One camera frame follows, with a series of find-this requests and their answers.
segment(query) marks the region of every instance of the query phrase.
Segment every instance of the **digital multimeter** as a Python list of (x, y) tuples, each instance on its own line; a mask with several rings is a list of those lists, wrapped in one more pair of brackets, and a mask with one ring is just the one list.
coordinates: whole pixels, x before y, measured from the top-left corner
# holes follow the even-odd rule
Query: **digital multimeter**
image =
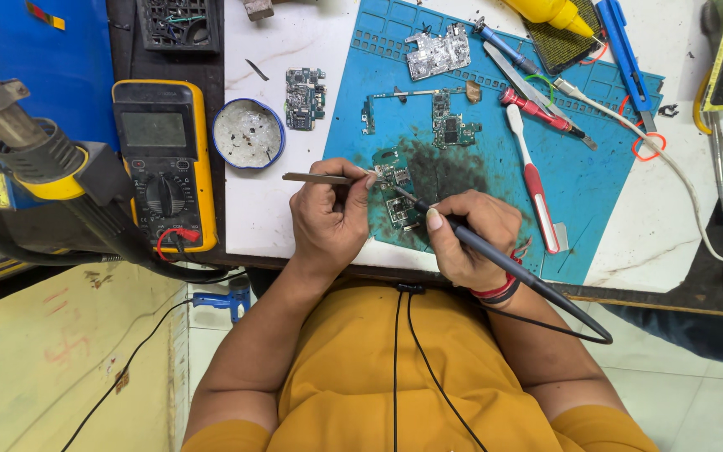
[[(214, 194), (203, 92), (185, 81), (122, 80), (112, 90), (125, 169), (133, 179), (133, 221), (155, 247), (167, 229), (200, 232), (185, 252), (216, 244)], [(161, 251), (177, 252), (167, 234)]]

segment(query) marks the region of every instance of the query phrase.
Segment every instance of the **white cable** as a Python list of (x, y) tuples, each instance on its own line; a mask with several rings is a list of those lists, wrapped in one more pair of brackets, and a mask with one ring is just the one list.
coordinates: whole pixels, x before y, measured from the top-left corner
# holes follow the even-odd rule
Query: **white cable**
[(585, 102), (588, 105), (591, 105), (594, 108), (605, 112), (612, 118), (616, 118), (617, 120), (621, 121), (626, 127), (630, 128), (633, 132), (638, 134), (638, 136), (644, 140), (644, 143), (646, 145), (648, 145), (651, 149), (654, 149), (655, 152), (660, 154), (660, 158), (665, 160), (666, 163), (668, 163), (668, 166), (672, 170), (674, 170), (677, 176), (679, 176), (679, 178), (682, 180), (682, 183), (685, 184), (685, 188), (688, 190), (688, 194), (691, 197), (691, 203), (693, 203), (693, 211), (697, 217), (697, 226), (699, 228), (699, 233), (702, 235), (702, 240), (705, 242), (705, 246), (707, 247), (708, 251), (710, 251), (710, 254), (713, 255), (713, 257), (723, 262), (723, 256), (720, 256), (716, 252), (716, 250), (713, 249), (713, 244), (710, 243), (710, 239), (708, 239), (708, 233), (705, 230), (705, 226), (702, 224), (701, 207), (699, 204), (699, 198), (697, 197), (697, 189), (693, 187), (691, 180), (688, 179), (688, 176), (685, 175), (685, 172), (683, 172), (682, 168), (677, 165), (677, 162), (675, 162), (668, 154), (666, 154), (662, 149), (660, 149), (657, 143), (649, 139), (647, 134), (640, 130), (640, 128), (637, 128), (627, 118), (624, 118), (623, 116), (617, 114), (616, 112), (605, 107), (604, 105), (599, 104), (595, 100), (588, 98), (588, 96), (585, 96), (582, 91), (579, 91), (578, 87), (574, 86), (570, 82), (563, 80), (562, 78), (558, 78), (554, 81), (554, 86), (563, 93), (565, 93), (567, 96), (575, 98), (576, 100), (581, 100), (582, 102)]

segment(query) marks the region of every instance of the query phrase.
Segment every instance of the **tile floor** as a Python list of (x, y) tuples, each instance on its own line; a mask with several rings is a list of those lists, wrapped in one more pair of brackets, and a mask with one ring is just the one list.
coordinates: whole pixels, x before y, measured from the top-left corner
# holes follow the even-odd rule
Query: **tile floor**
[[(227, 293), (227, 287), (190, 285), (189, 291)], [(647, 334), (597, 303), (575, 303), (613, 334), (612, 345), (585, 346), (661, 452), (723, 452), (723, 364)], [(582, 331), (580, 322), (557, 312), (573, 330)], [(228, 312), (209, 306), (190, 309), (189, 322), (193, 394), (232, 324)]]

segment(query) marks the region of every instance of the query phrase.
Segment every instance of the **fingernail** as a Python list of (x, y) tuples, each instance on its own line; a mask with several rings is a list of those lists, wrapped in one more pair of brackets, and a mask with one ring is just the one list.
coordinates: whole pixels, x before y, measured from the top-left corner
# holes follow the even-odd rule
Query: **fingernail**
[(364, 182), (364, 186), (367, 187), (367, 189), (369, 190), (370, 187), (373, 187), (373, 184), (375, 183), (375, 180), (376, 180), (376, 174), (375, 174), (375, 173), (367, 176), (367, 182)]
[(443, 217), (439, 215), (437, 209), (428, 209), (426, 212), (426, 223), (429, 231), (436, 231), (443, 225)]

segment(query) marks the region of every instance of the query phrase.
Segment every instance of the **yellow glue bottle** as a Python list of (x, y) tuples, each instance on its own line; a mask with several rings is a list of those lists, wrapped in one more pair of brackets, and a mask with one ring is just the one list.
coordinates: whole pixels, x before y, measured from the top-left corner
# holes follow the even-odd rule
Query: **yellow glue bottle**
[(504, 0), (527, 18), (529, 22), (548, 22), (558, 30), (568, 30), (586, 38), (594, 35), (593, 30), (579, 16), (579, 8), (570, 0)]

